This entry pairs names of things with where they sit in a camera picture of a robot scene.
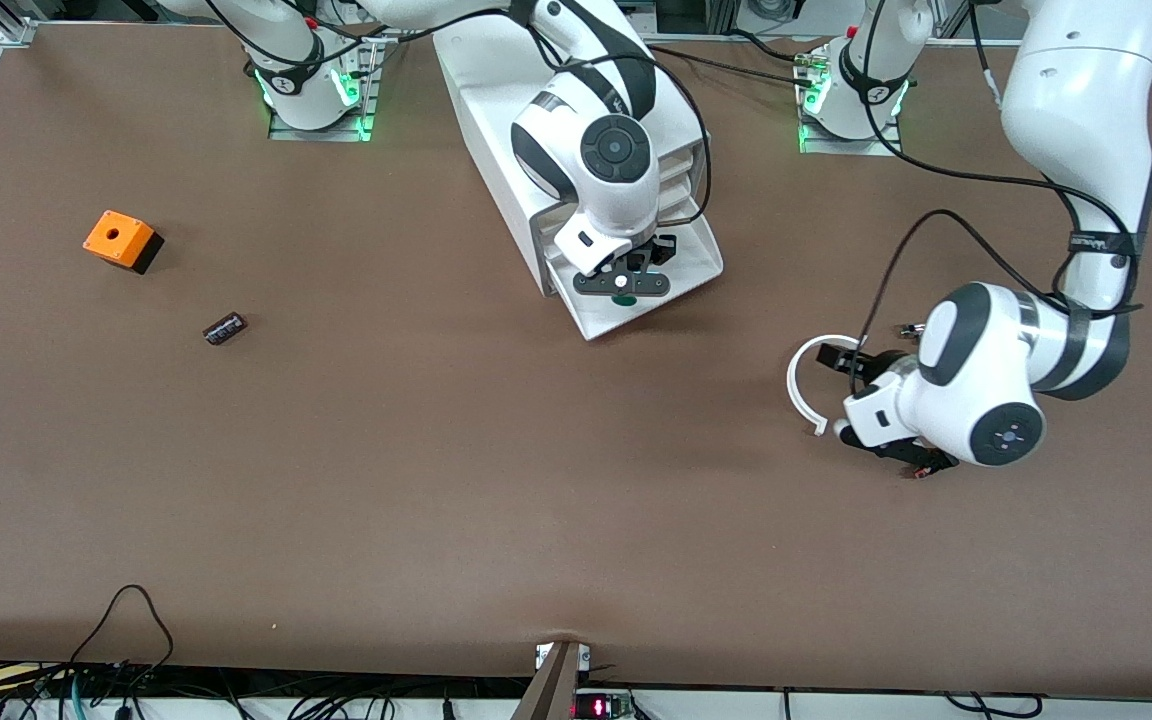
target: black cable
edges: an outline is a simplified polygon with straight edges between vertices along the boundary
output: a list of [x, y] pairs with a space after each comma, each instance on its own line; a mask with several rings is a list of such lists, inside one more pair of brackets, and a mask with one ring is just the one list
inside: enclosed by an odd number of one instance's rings
[[229, 679], [225, 676], [223, 667], [215, 667], [215, 674], [220, 676], [221, 684], [225, 684], [225, 692], [229, 696], [229, 705], [233, 705], [238, 711], [238, 717], [242, 720], [256, 720], [250, 712], [247, 712], [247, 707], [243, 707], [243, 703], [238, 702], [238, 697], [234, 694], [234, 688], [229, 684]]
[[[136, 691], [136, 687], [139, 685], [147, 675], [154, 673], [154, 670], [164, 666], [166, 661], [170, 660], [172, 653], [175, 652], [175, 639], [172, 638], [172, 630], [168, 629], [168, 627], [164, 623], [162, 617], [159, 616], [159, 609], [154, 606], [154, 598], [150, 597], [150, 592], [142, 585], [138, 585], [136, 583], [129, 583], [118, 589], [118, 592], [114, 593], [114, 597], [109, 599], [109, 605], [105, 607], [105, 614], [101, 615], [99, 623], [96, 623], [96, 627], [92, 628], [92, 632], [88, 632], [86, 638], [83, 638], [83, 642], [78, 643], [78, 646], [74, 649], [74, 652], [70, 653], [69, 655], [69, 661], [67, 662], [67, 665], [70, 667], [74, 666], [74, 662], [78, 660], [78, 654], [82, 653], [83, 647], [86, 647], [88, 643], [92, 642], [92, 638], [94, 638], [96, 635], [99, 634], [101, 629], [105, 627], [106, 621], [109, 621], [109, 614], [113, 614], [114, 606], [118, 605], [118, 598], [122, 597], [123, 592], [127, 591], [136, 591], [141, 593], [141, 597], [145, 598], [145, 605], [150, 611], [150, 616], [154, 619], [154, 623], [159, 626], [159, 630], [161, 630], [162, 637], [165, 638], [166, 642], [168, 642], [168, 651], [162, 653], [161, 659], [157, 661], [154, 665], [147, 666], [145, 670], [141, 672], [141, 674], [134, 676], [131, 684], [129, 684], [128, 687], [129, 688], [128, 694], [127, 696], [124, 696], [124, 697], [131, 697], [134, 691]], [[77, 682], [77, 680], [76, 679], [70, 680], [70, 682]], [[60, 719], [63, 720], [65, 695], [60, 694], [60, 696], [58, 696], [58, 699], [60, 700], [60, 714], [58, 717], [60, 717]]]
[[734, 26], [732, 29], [728, 29], [726, 35], [735, 35], [737, 37], [744, 37], [745, 40], [752, 41], [755, 47], [761, 50], [765, 55], [772, 55], [772, 58], [775, 58], [776, 60], [785, 60], [787, 63], [797, 63], [797, 61], [799, 61], [797, 55], [790, 55], [788, 53], [781, 53], [780, 50], [773, 50], [771, 45], [765, 44], [765, 41], [763, 41], [761, 37], [756, 36], [753, 32], [749, 32], [745, 29]]
[[291, 68], [314, 68], [318, 65], [326, 63], [326, 61], [328, 61], [328, 60], [335, 60], [335, 59], [342, 56], [343, 54], [353, 53], [354, 50], [357, 50], [359, 46], [365, 45], [366, 41], [370, 40], [371, 37], [376, 37], [377, 35], [380, 35], [380, 32], [385, 31], [385, 26], [379, 26], [379, 28], [372, 29], [372, 31], [370, 31], [370, 32], [365, 32], [364, 35], [355, 36], [355, 35], [348, 35], [347, 32], [342, 31], [342, 29], [333, 26], [332, 23], [320, 23], [324, 26], [327, 26], [328, 29], [332, 29], [333, 32], [335, 32], [335, 33], [338, 33], [340, 36], [353, 38], [351, 44], [348, 44], [348, 45], [346, 45], [343, 47], [340, 47], [340, 50], [334, 51], [334, 53], [326, 54], [326, 55], [324, 55], [321, 58], [311, 58], [311, 59], [308, 59], [308, 60], [291, 60], [289, 58], [282, 58], [280, 55], [275, 55], [273, 53], [270, 53], [268, 50], [265, 50], [260, 45], [256, 45], [255, 41], [251, 41], [250, 37], [247, 37], [245, 35], [243, 35], [243, 32], [241, 31], [241, 29], [237, 29], [236, 26], [234, 26], [234, 23], [229, 22], [229, 18], [225, 17], [223, 13], [220, 13], [220, 9], [217, 8], [217, 5], [214, 3], [214, 1], [212, 1], [212, 0], [202, 0], [202, 1], [204, 1], [204, 3], [207, 6], [207, 8], [211, 9], [212, 14], [215, 14], [215, 18], [220, 20], [220, 24], [223, 24], [223, 26], [229, 28], [229, 32], [233, 32], [234, 35], [236, 35], [238, 37], [238, 40], [243, 41], [243, 45], [247, 45], [248, 47], [251, 47], [251, 50], [257, 51], [257, 53], [260, 53], [262, 55], [268, 58], [270, 60], [274, 60], [275, 63], [288, 65], [288, 67], [291, 67]]
[[556, 70], [561, 67], [563, 59], [558, 54], [558, 47], [554, 47], [552, 41], [536, 31], [536, 28], [526, 26], [526, 31], [531, 35], [531, 41], [535, 41], [536, 50], [539, 51], [540, 60], [544, 60], [545, 67], [548, 67], [551, 70]]
[[679, 79], [677, 74], [675, 74], [672, 69], [667, 68], [666, 65], [660, 63], [660, 60], [657, 60], [657, 59], [652, 58], [651, 55], [644, 55], [644, 54], [641, 54], [641, 53], [613, 53], [611, 55], [602, 55], [600, 58], [594, 58], [594, 59], [591, 59], [591, 60], [573, 60], [573, 61], [568, 61], [567, 65], [561, 65], [561, 67], [553, 68], [553, 70], [554, 70], [554, 73], [571, 73], [573, 70], [575, 70], [576, 68], [582, 67], [583, 65], [608, 63], [608, 61], [613, 61], [613, 60], [635, 60], [635, 61], [639, 61], [639, 63], [652, 65], [652, 67], [654, 67], [658, 70], [660, 70], [660, 73], [666, 74], [666, 77], [669, 78], [669, 82], [672, 82], [673, 85], [675, 85], [675, 88], [679, 89], [679, 92], [682, 94], [682, 99], [684, 99], [687, 101], [687, 106], [689, 106], [689, 108], [691, 108], [692, 114], [696, 115], [696, 126], [698, 126], [700, 128], [700, 147], [702, 147], [703, 154], [705, 156], [705, 190], [704, 190], [704, 194], [702, 195], [699, 204], [696, 205], [695, 213], [692, 213], [690, 218], [682, 218], [682, 219], [677, 219], [677, 220], [666, 220], [666, 222], [659, 223], [657, 227], [675, 228], [675, 227], [679, 227], [679, 225], [687, 225], [687, 223], [694, 223], [694, 222], [696, 222], [696, 220], [700, 219], [700, 217], [705, 214], [705, 209], [708, 207], [710, 192], [712, 192], [712, 190], [713, 190], [713, 182], [712, 182], [713, 181], [713, 154], [708, 150], [708, 128], [705, 127], [705, 118], [700, 114], [700, 106], [698, 104], [696, 104], [695, 97], [691, 97], [691, 91], [687, 90], [685, 85], [682, 85], [682, 81]]
[[[878, 0], [878, 6], [874, 8], [874, 17], [872, 20], [872, 23], [870, 23], [870, 26], [878, 26], [878, 20], [879, 17], [881, 17], [882, 8], [886, 5], [887, 0]], [[863, 68], [861, 68], [861, 74], [864, 74], [865, 77], [869, 77], [869, 60], [870, 56], [872, 56], [873, 54], [874, 35], [876, 35], [874, 32], [870, 32], [869, 38], [865, 40], [865, 61], [863, 63]], [[861, 105], [865, 106], [865, 118], [869, 120], [869, 127], [870, 129], [872, 129], [874, 137], [877, 137], [878, 142], [881, 142], [882, 146], [886, 147], [887, 151], [890, 152], [893, 156], [900, 158], [901, 160], [904, 160], [905, 162], [914, 165], [914, 167], [929, 170], [935, 174], [940, 174], [940, 176], [946, 176], [946, 177], [973, 179], [973, 181], [983, 181], [983, 182], [1040, 187], [1044, 188], [1044, 190], [1053, 190], [1064, 196], [1071, 195], [1074, 197], [1078, 197], [1078, 199], [1081, 200], [1086, 200], [1087, 204], [1091, 204], [1092, 206], [1094, 206], [1094, 209], [1102, 211], [1102, 213], [1105, 213], [1105, 215], [1111, 219], [1111, 221], [1115, 225], [1115, 227], [1119, 229], [1120, 233], [1131, 234], [1128, 230], [1128, 227], [1126, 227], [1123, 218], [1120, 218], [1116, 211], [1114, 209], [1111, 209], [1111, 206], [1108, 206], [1105, 200], [1098, 199], [1098, 197], [1091, 194], [1083, 192], [1082, 190], [1078, 190], [1078, 188], [1051, 181], [1036, 181], [1036, 179], [992, 176], [992, 174], [986, 174], [986, 173], [953, 170], [948, 168], [937, 167], [937, 165], [932, 165], [931, 162], [924, 162], [923, 160], [916, 159], [912, 156], [907, 156], [905, 152], [902, 152], [899, 147], [893, 146], [892, 143], [887, 141], [887, 137], [882, 136], [882, 129], [879, 129], [878, 120], [874, 118], [874, 108], [873, 108], [874, 103], [871, 103], [869, 100], [869, 97], [866, 97], [864, 92], [861, 92], [859, 90], [856, 90], [856, 94], [861, 98]], [[1093, 320], [1111, 318], [1112, 316], [1115, 314], [1134, 313], [1134, 311], [1140, 309], [1140, 305], [1132, 304], [1132, 295], [1135, 293], [1135, 286], [1137, 286], [1137, 275], [1139, 272], [1138, 262], [1135, 258], [1128, 258], [1128, 264], [1129, 264], [1128, 276], [1126, 278], [1123, 297], [1121, 297], [1119, 304], [1116, 304], [1112, 310], [1093, 310], [1092, 311]], [[1061, 311], [1062, 314], [1069, 314], [1068, 302], [1064, 301], [1064, 296], [1060, 295], [1060, 293], [1056, 293], [1056, 297], [1051, 297], [1047, 295], [1047, 293], [1039, 291], [1038, 297], [1039, 300], [1047, 301], [1048, 305], [1054, 306], [1056, 310]]]
[[977, 46], [977, 59], [980, 60], [980, 73], [990, 71], [990, 60], [984, 56], [984, 41], [980, 40], [980, 22], [975, 16], [975, 3], [972, 0], [968, 0], [968, 18], [972, 21], [972, 37], [975, 39], [975, 46]]
[[[1060, 305], [1059, 302], [1048, 296], [1047, 293], [1038, 290], [1038, 287], [1036, 287], [1034, 283], [1029, 282], [1028, 278], [1021, 275], [1018, 270], [1014, 268], [1014, 266], [1010, 263], [1007, 263], [1005, 257], [998, 253], [998, 250], [993, 249], [993, 245], [990, 245], [990, 242], [977, 229], [975, 229], [975, 227], [972, 227], [972, 223], [967, 222], [967, 220], [963, 219], [963, 217], [961, 217], [960, 214], [955, 213], [954, 210], [946, 210], [946, 209], [930, 210], [927, 211], [927, 213], [923, 214], [923, 218], [916, 220], [914, 227], [910, 227], [909, 232], [905, 233], [905, 236], [902, 237], [901, 241], [896, 244], [896, 251], [892, 252], [892, 258], [887, 263], [887, 270], [882, 271], [882, 281], [879, 281], [878, 291], [874, 293], [873, 304], [869, 306], [869, 314], [865, 316], [865, 324], [861, 325], [861, 333], [858, 334], [858, 336], [856, 336], [856, 355], [861, 355], [861, 348], [865, 346], [865, 340], [867, 340], [869, 336], [869, 328], [872, 327], [874, 318], [878, 316], [878, 308], [882, 304], [882, 296], [886, 295], [887, 293], [887, 283], [890, 281], [892, 272], [893, 270], [896, 268], [896, 264], [900, 263], [901, 255], [904, 253], [905, 247], [909, 245], [910, 240], [914, 240], [914, 236], [916, 233], [918, 233], [919, 228], [922, 228], [924, 223], [926, 223], [929, 220], [931, 220], [937, 215], [943, 215], [946, 218], [949, 218], [950, 220], [954, 220], [954, 222], [961, 225], [961, 227], [963, 227], [963, 229], [965, 229], [965, 232], [968, 232], [968, 234], [972, 236], [972, 240], [977, 242], [977, 245], [979, 245], [980, 249], [984, 250], [984, 252], [986, 252], [990, 259], [995, 262], [995, 264], [1000, 266], [1000, 268], [1002, 268], [1005, 273], [1007, 273], [1007, 275], [1009, 275], [1011, 280], [1016, 282], [1016, 285], [1020, 285], [1020, 287], [1025, 288], [1025, 291], [1032, 293], [1034, 297], [1044, 302], [1047, 302], [1048, 305], [1054, 306], [1056, 310], [1061, 311], [1061, 313], [1068, 313], [1069, 311], [1068, 309], [1064, 309], [1064, 306]], [[855, 393], [859, 391], [859, 388], [856, 387], [856, 363], [851, 363], [851, 367], [847, 370], [847, 381], [849, 381], [849, 387], [851, 388], [851, 393], [852, 395], [855, 395]]]
[[1043, 714], [1043, 697], [1033, 697], [1034, 707], [1028, 712], [1010, 712], [1007, 710], [998, 710], [996, 707], [990, 707], [986, 702], [980, 697], [980, 694], [972, 692], [972, 700], [977, 702], [973, 706], [967, 705], [964, 702], [955, 700], [952, 694], [945, 694], [945, 699], [950, 702], [954, 707], [958, 710], [964, 710], [965, 712], [977, 712], [977, 714], [984, 715], [984, 720], [993, 720], [994, 715], [998, 717], [1011, 717], [1014, 720], [1030, 720], [1032, 717], [1038, 717]]
[[430, 29], [422, 29], [422, 31], [419, 31], [419, 32], [412, 32], [411, 35], [404, 35], [402, 37], [399, 37], [397, 41], [419, 40], [422, 37], [434, 35], [434, 32], [440, 31], [440, 29], [446, 29], [446, 28], [449, 28], [449, 26], [454, 26], [454, 24], [461, 23], [461, 22], [465, 22], [465, 20], [469, 20], [469, 18], [485, 18], [488, 15], [506, 15], [506, 17], [508, 17], [509, 13], [507, 13], [505, 10], [495, 10], [495, 9], [493, 9], [493, 10], [479, 10], [477, 13], [470, 13], [470, 14], [467, 14], [467, 15], [461, 15], [461, 17], [457, 17], [455, 20], [448, 20], [448, 22], [445, 22], [445, 23], [440, 24], [440, 26], [432, 26]]
[[687, 53], [680, 53], [677, 50], [669, 50], [669, 47], [660, 47], [659, 45], [653, 45], [652, 50], [654, 53], [664, 53], [666, 55], [674, 55], [675, 58], [682, 58], [684, 60], [690, 60], [692, 63], [712, 65], [714, 68], [722, 68], [725, 70], [730, 70], [730, 73], [741, 73], [751, 77], [760, 77], [765, 79], [774, 79], [776, 82], [787, 82], [790, 85], [796, 85], [799, 88], [811, 88], [812, 81], [806, 78], [796, 78], [790, 76], [778, 76], [775, 73], [765, 73], [763, 70], [756, 70], [753, 68], [742, 68], [740, 65], [727, 65], [719, 63], [718, 60], [710, 60], [708, 58], [702, 58], [699, 55], [690, 55]]

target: green led light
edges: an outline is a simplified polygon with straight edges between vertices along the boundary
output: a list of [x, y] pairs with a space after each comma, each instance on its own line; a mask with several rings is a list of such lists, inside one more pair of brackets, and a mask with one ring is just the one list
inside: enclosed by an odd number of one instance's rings
[[812, 86], [812, 91], [809, 91], [803, 100], [803, 108], [808, 113], [819, 113], [820, 106], [824, 105], [824, 97], [829, 92], [829, 88], [833, 85], [832, 78], [829, 78], [828, 73], [820, 73], [820, 78]]
[[343, 76], [343, 74], [334, 69], [329, 73], [329, 76], [332, 77], [332, 85], [338, 89], [340, 101], [346, 105], [354, 105], [358, 101], [358, 81], [349, 76]]
[[270, 100], [270, 88], [265, 86], [265, 78], [260, 77], [259, 74], [257, 74], [256, 76], [256, 85], [260, 86], [262, 99], [265, 101], [266, 105], [273, 108], [274, 101]]

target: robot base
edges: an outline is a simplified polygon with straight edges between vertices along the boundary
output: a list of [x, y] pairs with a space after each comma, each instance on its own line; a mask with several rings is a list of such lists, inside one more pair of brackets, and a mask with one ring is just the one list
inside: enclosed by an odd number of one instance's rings
[[[634, 305], [623, 306], [607, 296], [576, 293], [576, 268], [553, 242], [554, 233], [575, 209], [554, 200], [531, 182], [509, 142], [513, 120], [547, 85], [553, 70], [545, 67], [525, 29], [508, 18], [467, 20], [435, 33], [434, 46], [465, 145], [536, 286], [543, 295], [562, 297], [585, 340], [649, 313], [722, 273], [714, 234], [700, 218], [680, 227], [660, 228], [661, 234], [677, 237], [675, 258], [652, 268], [668, 275], [668, 295], [639, 297]], [[681, 97], [662, 94], [643, 124], [660, 160], [660, 220], [691, 217], [696, 211], [695, 188], [704, 170], [700, 131], [691, 109]]]
[[[828, 68], [838, 67], [838, 53], [844, 44], [832, 41], [812, 51], [812, 56], [818, 59], [818, 65], [810, 68], [794, 68], [794, 77], [812, 81], [811, 88], [795, 88], [794, 94], [799, 108], [799, 152], [824, 152], [829, 156], [886, 156], [890, 158], [890, 151], [873, 137], [864, 119], [864, 106], [858, 99], [854, 99], [855, 90], [849, 88], [841, 77], [833, 77]], [[887, 123], [882, 127], [882, 136], [896, 147], [902, 150], [900, 138], [900, 103], [904, 99], [905, 90], [902, 90], [890, 103], [874, 106], [874, 118], [887, 118]], [[826, 97], [828, 94], [847, 94], [847, 97], [832, 97], [831, 105], [826, 108]], [[850, 124], [861, 130], [856, 136], [864, 136], [859, 141], [841, 137], [829, 132], [818, 118], [823, 111], [831, 113], [850, 114]]]

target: small dark object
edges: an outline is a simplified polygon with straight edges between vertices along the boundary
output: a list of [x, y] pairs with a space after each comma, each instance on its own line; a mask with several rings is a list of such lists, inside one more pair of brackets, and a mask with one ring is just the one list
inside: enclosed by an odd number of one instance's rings
[[220, 344], [229, 338], [236, 336], [236, 334], [247, 329], [247, 320], [243, 319], [242, 314], [229, 313], [223, 318], [218, 320], [210, 328], [202, 332], [202, 336], [205, 338], [211, 344]]
[[958, 465], [958, 458], [952, 456], [948, 452], [934, 447], [924, 447], [912, 439], [899, 439], [899, 441], [882, 444], [878, 447], [865, 447], [861, 442], [861, 439], [856, 437], [856, 430], [851, 429], [851, 425], [842, 429], [842, 432], [838, 433], [838, 439], [841, 439], [844, 445], [859, 448], [859, 450], [873, 452], [878, 457], [890, 457], [901, 462], [908, 462], [911, 465], [911, 477], [918, 480], [929, 478], [930, 475], [940, 473], [941, 470], [957, 468]]

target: white plastic hook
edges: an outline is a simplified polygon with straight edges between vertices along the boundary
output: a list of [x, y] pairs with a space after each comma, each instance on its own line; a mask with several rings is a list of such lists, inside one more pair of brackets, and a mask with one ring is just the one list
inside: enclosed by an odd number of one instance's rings
[[813, 410], [812, 407], [808, 404], [806, 400], [803, 400], [803, 393], [799, 392], [799, 378], [797, 378], [797, 374], [799, 373], [799, 361], [803, 359], [803, 356], [806, 355], [809, 350], [812, 350], [813, 347], [827, 342], [841, 344], [847, 348], [847, 350], [855, 350], [858, 344], [855, 338], [842, 336], [842, 334], [823, 334], [823, 336], [812, 338], [812, 340], [806, 341], [803, 347], [794, 354], [794, 357], [790, 359], [790, 366], [788, 366], [785, 372], [785, 387], [790, 392], [790, 400], [794, 401], [794, 407], [797, 411], [799, 411], [799, 415], [803, 415], [809, 423], [814, 425], [813, 432], [817, 437], [824, 434], [824, 430], [829, 424], [829, 420], [826, 419], [826, 416]]

